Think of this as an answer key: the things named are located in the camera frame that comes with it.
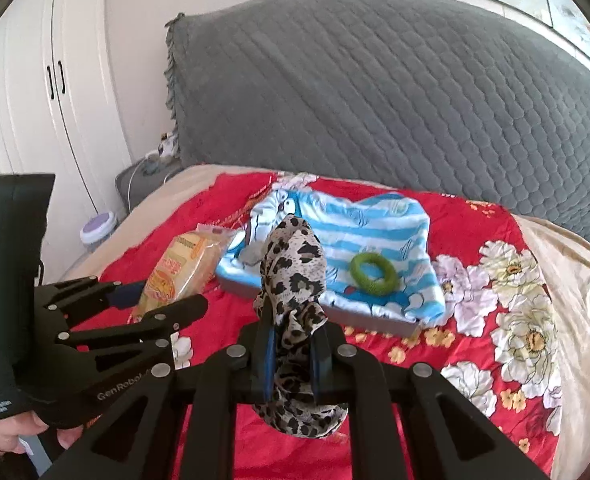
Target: leopard print scarf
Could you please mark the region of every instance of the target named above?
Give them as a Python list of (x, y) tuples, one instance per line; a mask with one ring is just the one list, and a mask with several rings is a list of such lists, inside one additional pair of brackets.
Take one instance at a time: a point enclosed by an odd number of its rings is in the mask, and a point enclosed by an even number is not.
[(260, 317), (262, 309), (272, 309), (277, 355), (272, 399), (253, 408), (282, 433), (327, 436), (339, 428), (348, 410), (313, 400), (310, 336), (328, 319), (318, 302), (326, 290), (326, 257), (305, 220), (288, 215), (272, 231), (260, 273), (262, 290), (252, 306)]

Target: black door handle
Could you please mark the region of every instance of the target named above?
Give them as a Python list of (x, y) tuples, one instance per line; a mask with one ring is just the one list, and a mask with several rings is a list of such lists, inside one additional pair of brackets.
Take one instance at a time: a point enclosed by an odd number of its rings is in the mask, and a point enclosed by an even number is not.
[(53, 100), (55, 98), (55, 92), (53, 91), (53, 78), (50, 75), (50, 65), (46, 67), (48, 70), (48, 82), (50, 83), (50, 99)]
[(59, 73), (61, 74), (61, 92), (62, 94), (66, 93), (66, 83), (64, 83), (64, 68), (61, 65), (61, 61), (57, 61), (59, 65)]

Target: white flower print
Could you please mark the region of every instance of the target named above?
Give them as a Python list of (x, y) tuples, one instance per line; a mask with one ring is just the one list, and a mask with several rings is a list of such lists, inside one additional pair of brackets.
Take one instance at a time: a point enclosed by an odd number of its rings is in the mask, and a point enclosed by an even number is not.
[(539, 287), (539, 292), (532, 300), (521, 294), (514, 296), (508, 304), (510, 312), (497, 314), (498, 328), (491, 332), (495, 360), (503, 364), (502, 379), (522, 384), (527, 399), (540, 397), (559, 383), (550, 300), (543, 288)]
[(190, 337), (180, 336), (179, 332), (174, 332), (171, 334), (171, 343), (175, 370), (189, 367), (193, 355)]
[(452, 256), (440, 254), (432, 263), (444, 293), (446, 311), (430, 327), (444, 326), (455, 316), (459, 333), (481, 337), (486, 325), (485, 316), (497, 308), (497, 294), (485, 288), (490, 281), (481, 267), (468, 266)]
[(520, 254), (506, 242), (489, 241), (479, 252), (482, 255), (479, 264), (488, 272), (492, 290), (499, 295), (502, 304), (510, 301), (515, 294), (526, 294), (544, 283), (541, 269), (527, 249)]
[(446, 366), (441, 375), (485, 416), (494, 413), (497, 396), (492, 391), (492, 377), (488, 370), (480, 370), (470, 361), (460, 361)]
[(562, 429), (562, 387), (557, 385), (544, 392), (544, 408), (552, 408), (553, 411), (546, 421), (546, 431), (559, 436)]

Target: bread package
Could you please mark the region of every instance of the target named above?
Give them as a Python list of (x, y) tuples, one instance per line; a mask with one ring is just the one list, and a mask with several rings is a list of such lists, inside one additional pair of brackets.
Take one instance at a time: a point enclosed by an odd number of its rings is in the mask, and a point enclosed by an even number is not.
[(139, 322), (151, 310), (202, 292), (233, 234), (229, 229), (200, 224), (197, 230), (176, 236), (146, 281), (133, 311), (134, 321)]

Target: green rubber ring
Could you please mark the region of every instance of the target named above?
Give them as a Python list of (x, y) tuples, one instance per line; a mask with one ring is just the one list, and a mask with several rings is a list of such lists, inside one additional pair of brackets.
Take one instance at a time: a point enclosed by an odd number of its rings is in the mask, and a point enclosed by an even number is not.
[[(383, 280), (371, 280), (361, 266), (373, 264), (384, 273)], [(399, 276), (393, 264), (379, 253), (359, 253), (350, 261), (350, 275), (361, 290), (372, 296), (386, 296), (399, 287)]]

